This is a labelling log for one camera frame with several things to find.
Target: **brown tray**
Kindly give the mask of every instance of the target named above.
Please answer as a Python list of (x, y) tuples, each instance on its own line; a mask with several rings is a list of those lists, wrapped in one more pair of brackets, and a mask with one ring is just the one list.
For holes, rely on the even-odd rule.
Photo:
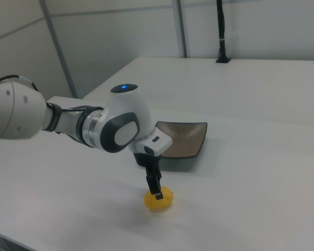
[(178, 123), (158, 121), (156, 127), (170, 136), (173, 144), (163, 158), (191, 158), (199, 153), (207, 132), (207, 123)]

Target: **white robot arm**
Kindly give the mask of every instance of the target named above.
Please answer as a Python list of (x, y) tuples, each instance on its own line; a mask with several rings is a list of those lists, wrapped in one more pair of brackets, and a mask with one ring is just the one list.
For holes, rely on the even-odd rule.
[[(33, 85), (22, 76), (12, 77)], [(137, 85), (114, 87), (105, 109), (91, 106), (62, 109), (47, 103), (37, 89), (6, 78), (0, 78), (0, 139), (28, 139), (45, 130), (65, 133), (75, 141), (110, 153), (129, 146), (137, 163), (147, 170), (151, 193), (157, 199), (163, 198), (159, 159), (172, 139), (152, 123), (147, 102)]]

